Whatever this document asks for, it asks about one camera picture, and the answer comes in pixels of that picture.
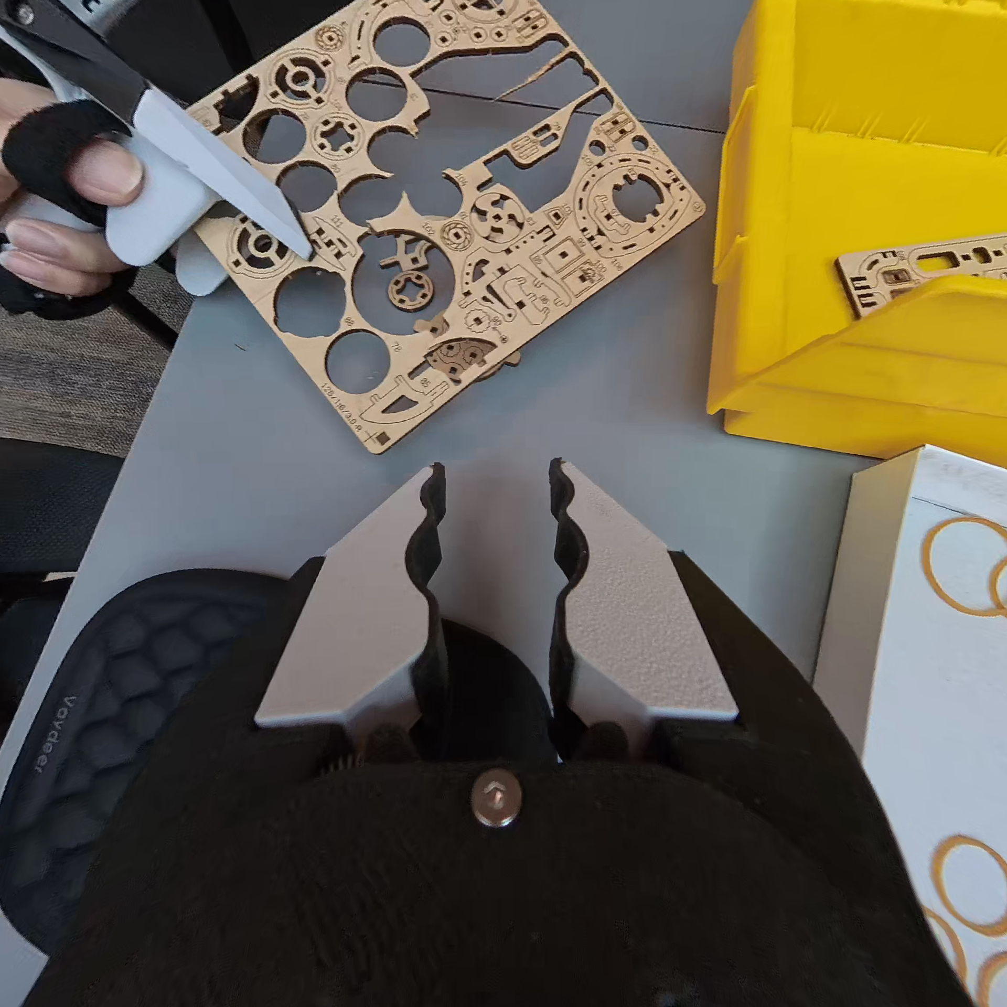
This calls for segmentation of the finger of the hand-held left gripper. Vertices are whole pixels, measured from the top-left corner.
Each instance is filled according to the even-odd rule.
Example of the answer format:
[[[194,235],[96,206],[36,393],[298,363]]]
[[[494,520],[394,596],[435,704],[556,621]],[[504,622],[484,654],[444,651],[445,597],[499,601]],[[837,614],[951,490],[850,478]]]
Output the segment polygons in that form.
[[[132,125],[135,133],[300,258],[313,257],[300,215],[282,190],[167,94],[149,85],[133,112]]]

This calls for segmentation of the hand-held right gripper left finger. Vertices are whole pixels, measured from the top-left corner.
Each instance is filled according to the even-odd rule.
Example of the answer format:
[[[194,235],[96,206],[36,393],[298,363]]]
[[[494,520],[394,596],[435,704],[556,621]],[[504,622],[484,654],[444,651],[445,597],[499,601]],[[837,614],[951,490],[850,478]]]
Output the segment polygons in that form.
[[[356,747],[385,724],[437,750],[450,713],[441,614],[446,471],[427,465],[325,554],[255,715],[259,728],[336,725]]]

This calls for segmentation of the group of tan rubber bands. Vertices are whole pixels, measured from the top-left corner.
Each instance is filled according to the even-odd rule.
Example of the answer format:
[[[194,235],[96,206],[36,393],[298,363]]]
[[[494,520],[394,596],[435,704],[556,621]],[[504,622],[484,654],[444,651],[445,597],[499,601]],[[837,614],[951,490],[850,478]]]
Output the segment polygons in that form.
[[[937,523],[922,572],[937,606],[924,645],[938,715],[926,913],[975,1002],[1005,1005],[1005,528],[976,516]]]

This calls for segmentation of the person's left hand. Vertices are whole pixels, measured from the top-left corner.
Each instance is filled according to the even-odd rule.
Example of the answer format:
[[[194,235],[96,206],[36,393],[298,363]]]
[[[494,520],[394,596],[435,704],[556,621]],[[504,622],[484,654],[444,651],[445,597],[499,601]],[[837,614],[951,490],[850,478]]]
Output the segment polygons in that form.
[[[67,179],[83,198],[104,207],[124,207],[140,194],[144,168],[119,144],[94,140],[71,160]],[[1,189],[2,213],[9,218],[1,263],[12,276],[55,295],[88,297],[106,290],[128,268],[102,233],[9,211],[18,184],[5,165]]]

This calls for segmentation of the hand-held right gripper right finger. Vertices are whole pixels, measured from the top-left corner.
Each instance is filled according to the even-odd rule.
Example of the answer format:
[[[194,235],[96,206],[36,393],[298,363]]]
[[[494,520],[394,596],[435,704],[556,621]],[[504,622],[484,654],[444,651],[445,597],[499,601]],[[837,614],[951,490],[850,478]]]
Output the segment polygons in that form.
[[[566,577],[549,658],[564,756],[612,723],[644,753],[661,722],[732,724],[738,706],[666,543],[571,462],[549,467],[555,562]]]

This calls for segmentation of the white cardboard box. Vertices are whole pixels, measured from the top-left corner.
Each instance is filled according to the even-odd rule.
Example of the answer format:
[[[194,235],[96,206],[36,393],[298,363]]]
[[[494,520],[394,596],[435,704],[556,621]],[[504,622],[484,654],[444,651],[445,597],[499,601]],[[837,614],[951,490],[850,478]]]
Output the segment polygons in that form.
[[[1005,528],[1004,468],[924,446],[878,463],[851,480],[813,687],[845,732],[883,804],[915,895],[963,987],[951,951],[926,913],[925,853],[936,837],[925,773],[937,726],[936,677],[924,645],[936,612],[922,572],[927,531],[977,516]]]

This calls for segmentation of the black office chair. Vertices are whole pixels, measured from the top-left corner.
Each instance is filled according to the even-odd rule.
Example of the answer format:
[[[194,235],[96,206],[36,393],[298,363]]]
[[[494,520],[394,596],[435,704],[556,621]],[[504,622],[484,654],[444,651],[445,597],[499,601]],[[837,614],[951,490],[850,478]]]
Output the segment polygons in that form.
[[[1,439],[1,574],[76,572],[123,460],[102,452]]]

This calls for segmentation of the narrow wooden parts sheet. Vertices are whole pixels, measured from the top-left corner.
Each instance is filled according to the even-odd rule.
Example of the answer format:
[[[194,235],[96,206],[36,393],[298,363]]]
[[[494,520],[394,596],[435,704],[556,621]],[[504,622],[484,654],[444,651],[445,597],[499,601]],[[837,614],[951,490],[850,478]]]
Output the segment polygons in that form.
[[[1006,233],[846,253],[835,267],[855,318],[863,319],[936,279],[1005,279]]]

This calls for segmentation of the yellow plastic bin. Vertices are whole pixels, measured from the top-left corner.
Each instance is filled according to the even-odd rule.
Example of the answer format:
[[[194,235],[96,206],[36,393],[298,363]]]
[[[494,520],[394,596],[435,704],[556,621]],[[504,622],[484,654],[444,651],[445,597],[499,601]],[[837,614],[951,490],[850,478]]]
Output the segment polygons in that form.
[[[835,260],[1005,233],[1005,2],[754,2],[719,183],[707,411],[737,436],[1005,466],[1005,279],[857,319]]]

